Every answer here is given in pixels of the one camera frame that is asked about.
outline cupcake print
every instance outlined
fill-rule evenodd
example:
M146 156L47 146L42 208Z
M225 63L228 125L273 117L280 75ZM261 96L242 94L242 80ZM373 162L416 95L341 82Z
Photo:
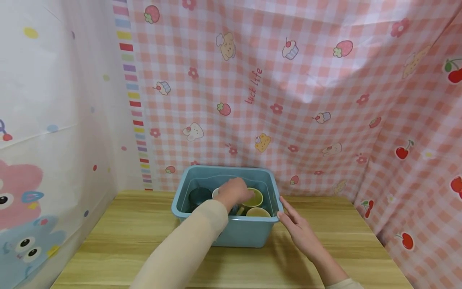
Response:
M167 95L171 91L170 86L166 81L157 82L155 88L163 95Z
M298 47L295 45L295 40L287 41L286 45L282 49L282 57L285 57L289 60L294 59L298 54Z
M312 117L312 119L315 119L317 123L325 123L330 119L330 112L321 112L318 113L316 117Z

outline beige sleeve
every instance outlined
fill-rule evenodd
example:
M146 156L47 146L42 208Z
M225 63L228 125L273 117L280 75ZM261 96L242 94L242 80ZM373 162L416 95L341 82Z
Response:
M204 202L152 252L130 288L185 288L227 224L222 203Z
M327 286L326 289L364 289L358 282L352 279L343 280L337 284Z

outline wooden tabletop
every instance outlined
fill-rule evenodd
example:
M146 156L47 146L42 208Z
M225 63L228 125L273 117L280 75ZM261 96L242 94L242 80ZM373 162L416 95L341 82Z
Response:
M179 225L171 192L123 191L53 289L128 288L151 252ZM327 250L366 289L412 289L364 220L342 197L287 197ZM188 288L324 288L315 267L277 223L262 249L212 247Z

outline yellow mug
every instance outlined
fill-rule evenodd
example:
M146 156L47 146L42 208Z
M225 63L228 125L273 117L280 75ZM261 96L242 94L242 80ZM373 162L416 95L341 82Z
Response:
M254 192L254 196L250 200L239 205L240 208L236 213L236 215L238 216L245 215L244 212L249 211L251 208L260 207L261 204L263 203L263 194L259 190L254 189L254 188L248 188L248 189Z
M246 216L247 217L267 217L267 218L271 218L271 215L268 213L268 211L266 211L263 208L259 208L259 207L251 208L250 210L248 210Z

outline blue plastic bin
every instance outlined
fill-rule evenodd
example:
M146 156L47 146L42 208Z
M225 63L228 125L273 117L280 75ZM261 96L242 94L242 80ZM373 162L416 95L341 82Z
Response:
M241 177L248 187L263 194L261 205L271 215L268 217L229 216L229 222L212 246L261 248L265 245L273 225L278 222L276 213L282 211L279 191L272 172L260 168L227 166L190 166L182 176L172 203L173 214L184 221L191 214L188 194L195 188L213 191L231 178Z

